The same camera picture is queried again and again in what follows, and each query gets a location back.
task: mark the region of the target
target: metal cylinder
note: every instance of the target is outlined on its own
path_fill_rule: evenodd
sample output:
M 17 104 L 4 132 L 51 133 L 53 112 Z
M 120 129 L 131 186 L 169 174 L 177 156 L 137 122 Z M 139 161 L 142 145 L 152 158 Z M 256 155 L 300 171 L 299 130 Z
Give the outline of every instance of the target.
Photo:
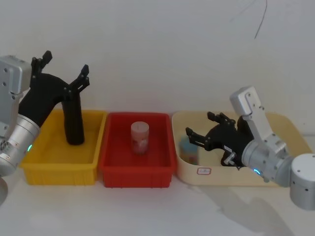
M 285 150 L 277 155 L 270 154 L 269 150 L 251 141 L 244 149 L 242 163 L 259 174 L 266 182 L 272 181 L 281 187 L 290 186 L 290 165 L 293 157 Z
M 10 138 L 0 142 L 0 177 L 12 174 L 40 133 L 33 121 L 18 115 L 17 124 Z
M 305 210 L 315 210 L 315 155 L 297 156 L 291 166 L 291 200 Z

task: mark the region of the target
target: paper label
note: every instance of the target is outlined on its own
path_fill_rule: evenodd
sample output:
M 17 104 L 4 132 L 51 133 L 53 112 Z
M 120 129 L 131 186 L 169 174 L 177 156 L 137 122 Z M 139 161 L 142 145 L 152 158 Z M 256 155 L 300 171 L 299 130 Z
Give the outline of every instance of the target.
M 211 174 L 211 168 L 198 168 L 197 175 L 208 176 Z

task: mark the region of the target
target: beige tray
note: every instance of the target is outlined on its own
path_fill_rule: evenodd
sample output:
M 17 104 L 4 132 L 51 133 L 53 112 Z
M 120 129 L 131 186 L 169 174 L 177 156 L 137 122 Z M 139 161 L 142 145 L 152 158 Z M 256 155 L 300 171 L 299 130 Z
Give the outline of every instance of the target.
M 232 112 L 225 114 L 237 121 L 238 116 Z M 283 139 L 293 156 L 302 153 L 312 153 L 293 123 L 286 117 L 267 113 L 267 118 L 274 132 Z M 208 120 L 207 112 L 177 112 L 172 117 L 173 134 L 177 154 L 177 176 L 183 182 L 192 185 L 219 185 L 219 186 L 277 186 L 275 183 L 265 183 L 250 168 L 241 168 L 239 171 L 233 167 L 221 166 L 224 151 L 215 149 L 205 151 L 199 148 L 199 166 L 192 165 L 179 157 L 179 142 L 186 136 L 185 128 L 189 127 L 194 132 L 206 135 L 217 123 Z

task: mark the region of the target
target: red plastic bin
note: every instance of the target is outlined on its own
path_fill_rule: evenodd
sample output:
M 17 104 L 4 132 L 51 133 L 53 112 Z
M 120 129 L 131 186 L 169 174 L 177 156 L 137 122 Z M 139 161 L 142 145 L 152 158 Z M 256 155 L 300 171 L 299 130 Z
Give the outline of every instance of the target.
M 150 126 L 149 148 L 143 155 L 131 149 L 131 124 Z M 170 117 L 160 113 L 110 113 L 100 152 L 99 169 L 105 187 L 167 188 L 175 171 L 176 152 Z

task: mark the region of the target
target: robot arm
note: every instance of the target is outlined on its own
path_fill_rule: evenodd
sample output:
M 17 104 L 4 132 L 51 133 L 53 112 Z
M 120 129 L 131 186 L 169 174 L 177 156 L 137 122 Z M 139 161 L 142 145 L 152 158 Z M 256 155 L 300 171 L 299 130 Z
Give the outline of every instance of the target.
M 315 210 L 315 171 L 313 169 L 315 154 L 303 154 L 295 158 L 289 155 L 286 143 L 273 133 L 254 87 L 238 90 L 231 95 L 230 101 L 235 112 L 241 116 L 237 130 L 224 122 L 218 122 L 217 119 L 211 119 L 219 124 L 204 138 L 187 128 L 189 141 L 195 144 L 198 138 L 202 143 L 199 146 L 205 149 L 209 147 L 206 150 L 212 150 L 218 146 L 213 144 L 206 146 L 205 141 L 219 139 L 221 149 L 229 154 L 224 155 L 223 163 L 236 166 L 238 169 L 247 166 L 260 175 L 265 182 L 271 180 L 279 186 L 290 187 L 291 200 L 298 207 Z M 213 130 L 221 132 L 220 126 L 224 126 L 228 132 L 221 134 L 213 132 Z
M 40 127 L 54 106 L 62 102 L 65 134 L 70 144 L 84 141 L 79 93 L 89 85 L 85 65 L 71 84 L 49 74 L 42 74 L 52 59 L 47 51 L 43 59 L 29 64 L 13 56 L 0 58 L 0 177 L 13 173 L 40 133 Z M 24 99 L 23 92 L 28 91 Z

